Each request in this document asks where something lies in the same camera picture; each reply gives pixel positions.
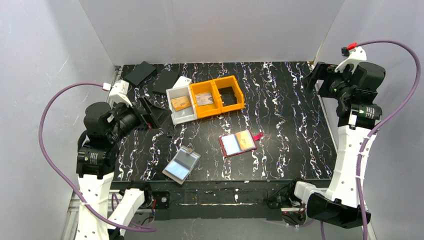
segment marble tabletop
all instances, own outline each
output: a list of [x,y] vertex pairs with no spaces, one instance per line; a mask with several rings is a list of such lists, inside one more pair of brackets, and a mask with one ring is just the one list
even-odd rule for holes
[[[336,150],[320,100],[306,93],[302,78],[307,62],[225,62],[154,64],[157,75],[130,87],[128,97],[146,96],[154,105],[168,108],[166,96],[152,93],[162,70],[179,72],[193,83],[234,75],[245,98],[245,108],[167,129],[133,131],[120,143],[115,181],[166,181],[162,170],[181,146],[201,155],[186,181],[248,181],[330,179]],[[124,65],[123,79],[136,65]],[[257,149],[225,158],[219,137],[250,130],[263,132]]]

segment orange bin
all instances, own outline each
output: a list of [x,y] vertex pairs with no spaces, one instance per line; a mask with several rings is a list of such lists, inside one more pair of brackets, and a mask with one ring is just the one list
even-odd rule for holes
[[225,104],[223,102],[224,100],[221,99],[219,103],[221,113],[226,113],[226,112],[245,108],[245,97],[243,96],[243,93],[240,90],[239,84],[237,83],[235,76],[232,75],[232,76],[216,78],[216,79],[213,79],[212,82],[214,83],[218,96],[220,96],[220,89],[231,87],[232,91],[234,92],[235,98],[237,99],[237,102],[235,104],[226,105],[226,106],[224,106]]
[[[221,98],[218,93],[218,89],[212,80],[190,84],[190,90],[198,119],[218,115],[221,113]],[[196,95],[205,93],[211,93],[213,97],[213,104],[198,106],[196,102]]]

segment black marble table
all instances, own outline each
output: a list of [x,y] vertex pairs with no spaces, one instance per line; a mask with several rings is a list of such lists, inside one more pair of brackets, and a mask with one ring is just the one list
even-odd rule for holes
[[[128,97],[146,96],[168,108],[166,96],[152,93],[160,72],[179,72],[193,83],[235,75],[244,94],[245,109],[206,117],[175,126],[172,138],[166,129],[134,131],[120,143],[115,181],[167,181],[162,170],[181,146],[201,155],[186,181],[248,181],[330,179],[336,150],[315,92],[306,93],[302,78],[307,62],[228,62],[155,64],[158,75]],[[135,65],[124,65],[120,78]],[[218,138],[242,130],[264,133],[255,151],[225,158]]]

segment white wall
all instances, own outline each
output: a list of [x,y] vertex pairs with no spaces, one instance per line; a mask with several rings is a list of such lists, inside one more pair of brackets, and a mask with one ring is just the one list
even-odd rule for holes
[[312,61],[344,0],[80,0],[115,65]]
[[[110,83],[114,69],[77,0],[1,1],[1,239],[61,238],[72,190],[39,150],[40,117],[63,87]],[[74,89],[47,115],[47,152],[74,182],[85,108],[106,96],[91,87]]]
[[[393,39],[412,47],[424,63],[424,2],[420,0],[346,0],[316,61],[338,64],[340,48],[351,42]],[[368,61],[386,69],[375,103],[384,116],[405,99],[415,78],[412,57],[389,44],[363,47]],[[378,239],[423,239],[424,81],[406,107],[381,128],[368,159],[364,197]],[[324,105],[337,136],[337,102]]]

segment wallet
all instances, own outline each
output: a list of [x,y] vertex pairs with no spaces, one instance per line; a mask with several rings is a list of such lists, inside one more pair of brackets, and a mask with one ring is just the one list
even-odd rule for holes
[[260,132],[258,135],[253,136],[251,131],[244,130],[226,136],[219,137],[222,153],[226,158],[246,153],[258,148],[256,141],[261,139],[264,135]]

